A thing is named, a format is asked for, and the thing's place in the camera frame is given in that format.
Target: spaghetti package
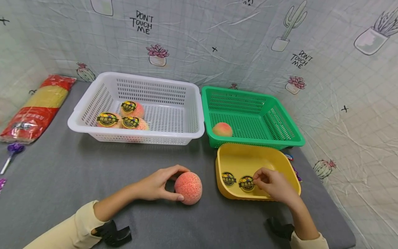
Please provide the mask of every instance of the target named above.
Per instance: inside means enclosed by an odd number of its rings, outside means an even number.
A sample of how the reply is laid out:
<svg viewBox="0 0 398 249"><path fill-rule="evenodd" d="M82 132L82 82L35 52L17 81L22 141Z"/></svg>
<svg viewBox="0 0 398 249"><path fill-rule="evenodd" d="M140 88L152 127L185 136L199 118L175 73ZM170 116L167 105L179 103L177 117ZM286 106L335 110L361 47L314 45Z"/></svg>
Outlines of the spaghetti package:
<svg viewBox="0 0 398 249"><path fill-rule="evenodd" d="M0 134L5 142L31 143L47 129L76 78L49 75Z"/></svg>

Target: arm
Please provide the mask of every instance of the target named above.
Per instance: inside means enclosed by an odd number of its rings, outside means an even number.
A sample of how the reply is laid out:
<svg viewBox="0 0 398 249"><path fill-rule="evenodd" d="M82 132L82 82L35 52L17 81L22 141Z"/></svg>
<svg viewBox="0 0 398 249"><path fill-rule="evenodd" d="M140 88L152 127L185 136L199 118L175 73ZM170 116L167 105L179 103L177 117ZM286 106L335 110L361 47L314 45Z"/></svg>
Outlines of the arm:
<svg viewBox="0 0 398 249"><path fill-rule="evenodd" d="M102 201L93 201L81 207L74 215L51 228L25 249L88 249L101 238L93 236L95 228L109 221L116 213L130 202L143 200L167 199L183 201L181 194L170 193L164 189L167 180L178 173L189 172L189 169L176 165L160 169L152 175L130 184Z"/></svg>
<svg viewBox="0 0 398 249"><path fill-rule="evenodd" d="M266 168L253 176L254 184L266 191L274 200L285 203L292 213L295 231L291 238L292 249L328 249L328 243L315 227L304 202L282 173Z"/></svg>

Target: yellow sleeve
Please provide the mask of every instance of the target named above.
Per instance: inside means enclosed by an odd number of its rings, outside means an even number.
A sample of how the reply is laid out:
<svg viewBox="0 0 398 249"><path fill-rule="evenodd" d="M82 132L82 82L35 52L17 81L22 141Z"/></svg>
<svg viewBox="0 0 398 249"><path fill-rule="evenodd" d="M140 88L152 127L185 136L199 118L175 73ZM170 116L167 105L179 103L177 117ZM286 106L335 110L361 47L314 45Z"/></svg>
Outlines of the yellow sleeve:
<svg viewBox="0 0 398 249"><path fill-rule="evenodd" d="M328 242L323 238L321 233L319 233L317 239L301 240L294 231L290 240L290 246L292 249L329 249Z"/></svg>
<svg viewBox="0 0 398 249"><path fill-rule="evenodd" d="M101 238L91 235L91 231L105 222L94 215L92 201L82 206L77 212L60 224L51 228L24 249L88 249L98 243Z"/></svg>

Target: gray tabletop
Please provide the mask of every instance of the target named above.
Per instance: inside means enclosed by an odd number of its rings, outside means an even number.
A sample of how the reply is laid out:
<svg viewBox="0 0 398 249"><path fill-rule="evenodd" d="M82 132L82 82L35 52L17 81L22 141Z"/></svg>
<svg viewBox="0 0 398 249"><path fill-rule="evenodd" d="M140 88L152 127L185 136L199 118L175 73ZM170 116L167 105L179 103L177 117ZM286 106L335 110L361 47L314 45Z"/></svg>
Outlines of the gray tabletop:
<svg viewBox="0 0 398 249"><path fill-rule="evenodd" d="M289 248L287 240L264 225L270 216L292 222L283 204L229 200L220 194L216 150L206 135L187 146L172 146L105 143L71 131L66 121L88 86L79 82L72 88L47 131L7 170L0 193L1 248L23 248L85 203L175 164L199 175L202 199L193 206L165 200L130 204L114 218L118 228L129 225L132 231L133 241L122 248ZM353 233L301 150L289 153L303 180L301 196L330 248L354 246ZM0 160L6 157L6 144L0 144ZM166 188L173 191L172 184Z"/></svg>

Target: human hand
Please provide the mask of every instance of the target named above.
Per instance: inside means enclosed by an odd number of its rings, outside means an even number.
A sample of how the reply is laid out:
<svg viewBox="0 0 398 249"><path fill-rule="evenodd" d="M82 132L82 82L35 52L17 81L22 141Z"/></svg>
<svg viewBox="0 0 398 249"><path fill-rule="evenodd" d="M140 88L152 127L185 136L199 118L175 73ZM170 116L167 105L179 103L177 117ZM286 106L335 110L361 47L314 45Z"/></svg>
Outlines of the human hand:
<svg viewBox="0 0 398 249"><path fill-rule="evenodd" d="M253 183L266 191L274 200L283 202L289 207L301 200L285 176L267 168L261 168L253 176Z"/></svg>
<svg viewBox="0 0 398 249"><path fill-rule="evenodd" d="M166 199L173 201L183 201L184 196L177 193L171 193L164 188L167 180L176 180L174 176L189 172L190 170L181 165L174 165L166 169L159 169L152 175L132 184L137 199L157 200Z"/></svg>

